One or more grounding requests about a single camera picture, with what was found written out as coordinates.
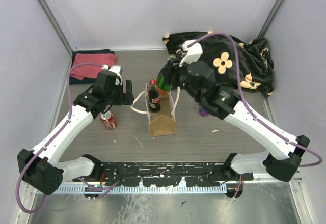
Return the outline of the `green glass bottle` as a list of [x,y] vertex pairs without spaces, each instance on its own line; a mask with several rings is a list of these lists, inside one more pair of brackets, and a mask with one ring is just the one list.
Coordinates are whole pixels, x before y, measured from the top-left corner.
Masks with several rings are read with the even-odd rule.
[[156,79],[156,89],[160,94],[168,93],[172,88],[175,73],[175,63],[168,61],[159,71]]

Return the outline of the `dark cola bottle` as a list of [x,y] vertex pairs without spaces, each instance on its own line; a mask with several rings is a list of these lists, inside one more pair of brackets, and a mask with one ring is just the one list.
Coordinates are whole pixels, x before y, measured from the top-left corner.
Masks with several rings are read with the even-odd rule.
[[159,92],[156,89],[156,80],[151,79],[149,81],[149,92],[148,92],[148,99],[149,99],[149,109],[152,113],[157,113],[160,111],[160,96]]

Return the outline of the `brown canvas bag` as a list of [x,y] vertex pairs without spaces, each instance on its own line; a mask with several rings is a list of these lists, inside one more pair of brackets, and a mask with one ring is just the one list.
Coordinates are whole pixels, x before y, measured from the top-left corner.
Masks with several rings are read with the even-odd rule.
[[[149,85],[145,85],[145,89],[138,94],[132,102],[130,108],[138,114],[146,115],[148,121],[148,134],[150,137],[165,136],[177,134],[177,126],[175,119],[175,110],[180,97],[180,87],[177,87],[176,98],[174,99],[171,92],[160,95],[160,111],[153,113],[149,106]],[[134,107],[137,101],[144,97],[146,110],[139,110]]]

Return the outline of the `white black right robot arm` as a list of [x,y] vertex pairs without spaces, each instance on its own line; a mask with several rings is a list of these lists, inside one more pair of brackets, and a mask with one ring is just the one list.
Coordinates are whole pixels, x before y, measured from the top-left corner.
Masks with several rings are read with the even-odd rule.
[[265,151],[260,153],[231,153],[223,165],[227,179],[268,173],[288,182],[298,170],[309,139],[281,130],[246,106],[236,91],[218,83],[214,69],[204,61],[180,66],[177,59],[170,59],[161,69],[157,84],[163,90],[184,88],[210,115],[236,126],[264,146]]

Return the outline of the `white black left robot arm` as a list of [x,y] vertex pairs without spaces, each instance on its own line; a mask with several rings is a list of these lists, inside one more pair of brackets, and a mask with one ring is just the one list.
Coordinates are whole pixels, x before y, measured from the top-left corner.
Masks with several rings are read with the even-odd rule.
[[18,153],[18,167],[24,182],[50,195],[63,182],[78,177],[86,177],[90,181],[101,178],[102,163],[89,154],[76,160],[59,160],[77,135],[107,106],[132,104],[132,82],[123,83],[121,73],[119,65],[101,70],[95,83],[78,95],[69,113],[56,128],[30,151],[22,149]]

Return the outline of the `red soda can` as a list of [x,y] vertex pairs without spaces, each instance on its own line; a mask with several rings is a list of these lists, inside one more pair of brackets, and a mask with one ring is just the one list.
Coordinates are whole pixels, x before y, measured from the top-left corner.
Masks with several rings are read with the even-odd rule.
[[117,120],[110,110],[105,113],[101,113],[100,120],[108,130],[115,129],[117,127]]

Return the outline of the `purple soda can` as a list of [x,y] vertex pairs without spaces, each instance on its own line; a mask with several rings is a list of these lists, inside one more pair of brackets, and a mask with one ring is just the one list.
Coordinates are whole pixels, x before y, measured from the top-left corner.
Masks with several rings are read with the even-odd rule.
[[202,105],[199,105],[199,115],[202,116],[202,117],[208,117],[209,116],[209,113],[207,110],[204,109],[204,107]]

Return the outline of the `red folded cloth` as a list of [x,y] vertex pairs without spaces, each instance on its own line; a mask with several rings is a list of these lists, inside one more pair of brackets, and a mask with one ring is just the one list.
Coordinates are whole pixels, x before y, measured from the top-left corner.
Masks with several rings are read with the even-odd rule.
[[101,66],[107,65],[111,67],[116,64],[116,61],[117,57],[113,53],[77,53],[74,58],[73,67],[85,63],[92,63],[92,65],[82,65],[74,68],[70,76],[79,81],[85,78],[96,79],[97,74],[102,69]]

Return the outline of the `dark navy folded cloth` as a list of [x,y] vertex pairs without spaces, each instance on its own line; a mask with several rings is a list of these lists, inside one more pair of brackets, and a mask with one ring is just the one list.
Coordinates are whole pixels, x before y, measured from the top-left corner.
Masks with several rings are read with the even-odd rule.
[[[73,55],[72,55],[72,65],[71,65],[71,67],[73,67],[74,58],[75,58],[77,53],[113,53],[113,54],[115,54],[115,52],[111,51],[110,49],[76,51],[76,52],[73,52]],[[72,78],[71,76],[69,77],[70,84],[92,84],[92,83],[95,82],[95,80],[96,79],[85,78],[84,80],[79,81],[76,78]]]

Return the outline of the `black floral blanket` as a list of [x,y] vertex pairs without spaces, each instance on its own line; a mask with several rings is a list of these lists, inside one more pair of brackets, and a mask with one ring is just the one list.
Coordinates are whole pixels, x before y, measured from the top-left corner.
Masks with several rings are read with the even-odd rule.
[[[197,40],[206,32],[181,32],[163,37],[169,56],[181,56],[181,45],[188,40]],[[232,37],[239,55],[240,85],[248,92],[261,92],[270,96],[274,91],[274,62],[266,38],[257,38],[246,44]],[[203,53],[201,61],[205,61],[215,71],[218,83],[237,88],[236,61],[230,40],[223,35],[212,35],[201,40]]]

